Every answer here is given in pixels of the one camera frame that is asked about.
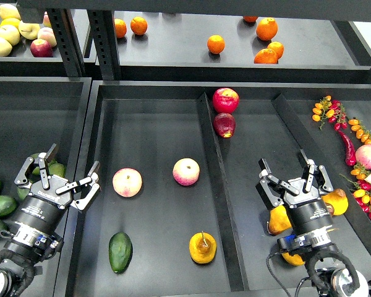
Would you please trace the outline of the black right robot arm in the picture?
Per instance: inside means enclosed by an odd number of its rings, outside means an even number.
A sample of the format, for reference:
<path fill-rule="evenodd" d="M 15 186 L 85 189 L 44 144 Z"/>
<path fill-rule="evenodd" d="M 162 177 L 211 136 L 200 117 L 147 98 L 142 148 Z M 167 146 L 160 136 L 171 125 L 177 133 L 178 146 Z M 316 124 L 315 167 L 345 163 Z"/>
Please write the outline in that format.
<path fill-rule="evenodd" d="M 333 187 L 326 168 L 303 151 L 299 157 L 304 172 L 287 181 L 274 176 L 264 158 L 258 162 L 256 189 L 262 201 L 268 210 L 284 207 L 293 231 L 277 240 L 278 254 L 301 257 L 307 276 L 299 283 L 311 281 L 319 296 L 371 296 L 371 280 L 356 270 L 328 234 L 333 220 L 322 197 Z"/>

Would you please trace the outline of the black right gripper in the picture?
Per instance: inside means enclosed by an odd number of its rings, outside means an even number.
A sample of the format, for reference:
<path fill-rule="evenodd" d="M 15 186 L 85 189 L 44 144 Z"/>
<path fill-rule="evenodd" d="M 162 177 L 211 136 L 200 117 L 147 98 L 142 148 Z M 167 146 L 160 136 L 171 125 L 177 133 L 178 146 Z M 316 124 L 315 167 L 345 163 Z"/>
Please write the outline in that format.
<path fill-rule="evenodd" d="M 258 161 L 261 172 L 256 190 L 265 207 L 274 209 L 285 204 L 285 209 L 297 236 L 332 226 L 330 212 L 321 195 L 333 191 L 330 177 L 324 165 L 316 165 L 303 149 L 299 152 L 299 163 L 304 168 L 302 178 L 288 182 L 275 177 L 265 158 Z"/>

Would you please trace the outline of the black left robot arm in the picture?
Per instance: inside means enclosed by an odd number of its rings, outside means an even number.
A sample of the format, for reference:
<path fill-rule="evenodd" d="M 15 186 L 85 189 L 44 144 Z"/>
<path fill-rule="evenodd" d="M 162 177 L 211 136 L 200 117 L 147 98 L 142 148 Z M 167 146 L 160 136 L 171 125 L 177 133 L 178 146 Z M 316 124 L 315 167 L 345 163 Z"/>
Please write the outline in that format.
<path fill-rule="evenodd" d="M 0 296 L 20 296 L 41 274 L 40 262 L 50 259 L 63 247 L 56 228 L 69 207 L 87 210 L 100 190 L 95 161 L 87 176 L 70 182 L 50 173 L 49 163 L 58 149 L 27 157 L 14 179 L 20 189 L 28 189 L 26 198 L 11 217 L 8 230 L 1 231 L 7 241 L 0 250 Z"/>

